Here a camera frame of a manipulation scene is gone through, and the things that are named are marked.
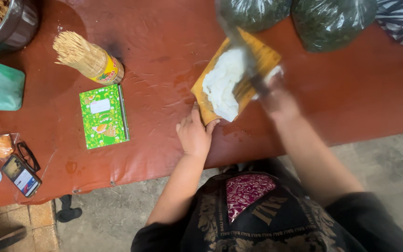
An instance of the concrete floor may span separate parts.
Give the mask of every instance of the concrete floor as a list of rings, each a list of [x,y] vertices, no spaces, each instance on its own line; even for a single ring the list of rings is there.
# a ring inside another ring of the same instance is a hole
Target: concrete floor
[[[368,190],[383,201],[403,229],[403,134],[331,148]],[[287,157],[281,157],[291,167]],[[199,185],[217,174],[205,170]],[[73,196],[83,215],[58,223],[60,247],[66,252],[130,251],[168,178],[94,190]]]

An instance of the metal bowl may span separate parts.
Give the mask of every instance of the metal bowl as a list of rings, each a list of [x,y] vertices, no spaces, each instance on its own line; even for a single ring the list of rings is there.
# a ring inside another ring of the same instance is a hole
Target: metal bowl
[[[38,29],[38,11],[31,0],[11,0],[0,24],[0,52],[24,48]]]

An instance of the green notebook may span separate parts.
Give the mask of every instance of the green notebook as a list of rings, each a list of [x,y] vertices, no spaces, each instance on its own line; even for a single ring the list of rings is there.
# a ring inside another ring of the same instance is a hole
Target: green notebook
[[[120,85],[111,85],[80,94],[87,149],[130,140]]]

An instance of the table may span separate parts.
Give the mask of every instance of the table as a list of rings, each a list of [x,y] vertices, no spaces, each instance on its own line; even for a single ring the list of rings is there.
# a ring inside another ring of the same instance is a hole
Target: table
[[[43,185],[25,198],[8,178],[0,206],[36,204],[64,194],[159,178],[182,155],[175,124],[191,109],[189,92],[225,39],[205,0],[45,0],[27,48],[0,55],[26,73],[23,106],[0,111],[0,134],[19,132],[34,152]],[[75,31],[120,59],[131,140],[87,150],[78,94],[100,87],[54,64],[53,38]],[[279,52],[287,87],[329,145],[403,133],[403,46],[376,24],[346,49],[306,52],[287,18],[256,36]],[[283,154],[260,104],[213,133],[206,168]]]

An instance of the plastic bag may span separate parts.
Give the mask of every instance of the plastic bag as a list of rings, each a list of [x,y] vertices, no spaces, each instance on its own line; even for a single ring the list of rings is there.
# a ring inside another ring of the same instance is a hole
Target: plastic bag
[[[268,29],[288,17],[292,0],[221,0],[226,19],[247,32]]]
[[[313,53],[347,46],[374,21],[376,0],[294,0],[296,31]]]
[[[0,160],[4,161],[15,151],[14,144],[18,133],[0,135]]]

